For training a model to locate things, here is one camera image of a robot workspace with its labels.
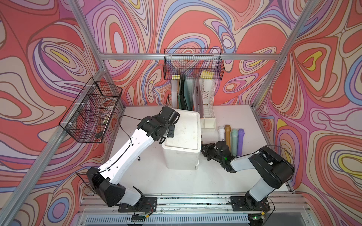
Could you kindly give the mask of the mint green microphone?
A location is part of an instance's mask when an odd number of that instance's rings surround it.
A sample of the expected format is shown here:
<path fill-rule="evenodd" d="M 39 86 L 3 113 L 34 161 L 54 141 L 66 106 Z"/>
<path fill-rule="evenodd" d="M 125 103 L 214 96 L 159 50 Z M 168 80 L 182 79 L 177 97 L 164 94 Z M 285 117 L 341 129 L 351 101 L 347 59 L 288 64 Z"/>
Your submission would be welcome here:
<path fill-rule="evenodd" d="M 232 129 L 231 131 L 231 153 L 233 156 L 237 156 L 238 149 L 238 130 Z"/>

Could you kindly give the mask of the purple microphone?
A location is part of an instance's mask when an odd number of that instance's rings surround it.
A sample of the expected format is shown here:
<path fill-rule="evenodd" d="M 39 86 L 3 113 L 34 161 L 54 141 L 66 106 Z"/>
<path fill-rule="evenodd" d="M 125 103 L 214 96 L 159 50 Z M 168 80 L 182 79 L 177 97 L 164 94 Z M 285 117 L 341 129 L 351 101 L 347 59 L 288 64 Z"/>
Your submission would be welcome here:
<path fill-rule="evenodd" d="M 242 156 L 244 136 L 245 136 L 245 131 L 243 129 L 239 129 L 238 130 L 237 156 Z"/>

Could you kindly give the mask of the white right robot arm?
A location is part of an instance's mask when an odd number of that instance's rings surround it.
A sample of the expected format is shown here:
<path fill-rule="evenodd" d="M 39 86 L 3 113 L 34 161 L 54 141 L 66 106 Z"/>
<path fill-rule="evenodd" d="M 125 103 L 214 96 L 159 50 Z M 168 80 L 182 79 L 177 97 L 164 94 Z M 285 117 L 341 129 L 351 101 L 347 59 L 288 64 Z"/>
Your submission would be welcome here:
<path fill-rule="evenodd" d="M 255 169 L 259 173 L 261 178 L 244 196 L 244 205 L 251 211 L 259 208 L 260 204 L 265 202 L 264 199 L 290 180 L 295 172 L 291 163 L 268 146 L 263 146 L 251 154 L 235 157 L 225 141 L 218 141 L 201 145 L 201 153 L 208 161 L 220 163 L 229 173 L 247 169 Z"/>

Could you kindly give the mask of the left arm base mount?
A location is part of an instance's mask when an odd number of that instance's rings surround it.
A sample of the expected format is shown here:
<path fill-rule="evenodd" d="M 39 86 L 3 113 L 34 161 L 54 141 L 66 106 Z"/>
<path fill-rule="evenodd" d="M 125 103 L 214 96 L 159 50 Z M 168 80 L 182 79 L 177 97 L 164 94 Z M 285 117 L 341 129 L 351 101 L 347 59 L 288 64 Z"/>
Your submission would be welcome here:
<path fill-rule="evenodd" d="M 157 197 L 145 196 L 138 188 L 127 188 L 118 204 L 118 212 L 154 213 L 157 209 Z"/>

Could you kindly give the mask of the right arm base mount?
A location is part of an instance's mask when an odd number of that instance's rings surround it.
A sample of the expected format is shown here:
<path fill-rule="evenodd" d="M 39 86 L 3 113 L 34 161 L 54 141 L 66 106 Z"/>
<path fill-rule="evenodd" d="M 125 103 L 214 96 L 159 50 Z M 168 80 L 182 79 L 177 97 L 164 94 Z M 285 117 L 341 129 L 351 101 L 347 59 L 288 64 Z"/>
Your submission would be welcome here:
<path fill-rule="evenodd" d="M 231 196 L 228 201 L 233 211 L 268 212 L 271 210 L 266 197 L 257 202 L 250 196 Z"/>

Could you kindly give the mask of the gold microphone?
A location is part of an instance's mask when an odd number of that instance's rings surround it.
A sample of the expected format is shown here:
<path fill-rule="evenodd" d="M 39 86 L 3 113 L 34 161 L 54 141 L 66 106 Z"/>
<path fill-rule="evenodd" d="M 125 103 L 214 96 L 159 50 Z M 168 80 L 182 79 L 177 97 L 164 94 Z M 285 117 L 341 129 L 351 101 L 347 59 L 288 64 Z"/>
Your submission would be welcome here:
<path fill-rule="evenodd" d="M 231 151 L 231 126 L 230 125 L 225 125 L 225 141 L 226 141 L 226 145 L 229 147 L 229 150 Z"/>

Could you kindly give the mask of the white drawer cabinet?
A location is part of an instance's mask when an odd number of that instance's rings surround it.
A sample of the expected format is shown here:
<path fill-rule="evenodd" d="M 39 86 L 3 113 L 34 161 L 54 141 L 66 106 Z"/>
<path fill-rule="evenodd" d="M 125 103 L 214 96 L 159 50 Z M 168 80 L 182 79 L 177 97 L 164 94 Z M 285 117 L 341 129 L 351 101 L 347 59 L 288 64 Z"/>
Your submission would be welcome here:
<path fill-rule="evenodd" d="M 177 109 L 180 114 L 174 125 L 174 137 L 162 144 L 168 169 L 197 170 L 201 151 L 201 126 L 198 112 Z"/>

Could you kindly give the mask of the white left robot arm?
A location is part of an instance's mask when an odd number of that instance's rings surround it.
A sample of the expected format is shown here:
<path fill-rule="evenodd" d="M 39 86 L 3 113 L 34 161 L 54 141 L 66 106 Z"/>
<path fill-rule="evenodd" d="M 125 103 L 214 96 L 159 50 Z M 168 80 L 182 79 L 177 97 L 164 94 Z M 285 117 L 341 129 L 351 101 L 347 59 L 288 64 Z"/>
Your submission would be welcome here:
<path fill-rule="evenodd" d="M 98 168 L 91 167 L 86 176 L 91 188 L 104 201 L 108 207 L 125 203 L 137 205 L 142 194 L 136 188 L 120 184 L 124 173 L 131 164 L 154 142 L 164 142 L 169 130 L 179 120 L 180 115 L 175 114 L 166 118 L 155 115 L 143 118 L 129 140 L 106 163 Z"/>

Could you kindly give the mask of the white microphone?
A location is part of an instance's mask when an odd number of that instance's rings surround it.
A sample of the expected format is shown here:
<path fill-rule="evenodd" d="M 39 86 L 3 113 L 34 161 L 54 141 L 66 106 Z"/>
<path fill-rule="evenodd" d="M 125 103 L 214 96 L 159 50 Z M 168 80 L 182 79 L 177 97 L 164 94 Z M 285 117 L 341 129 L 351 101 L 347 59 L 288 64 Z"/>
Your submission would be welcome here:
<path fill-rule="evenodd" d="M 220 141 L 225 141 L 225 127 L 224 126 L 218 127 L 218 135 L 219 135 Z"/>

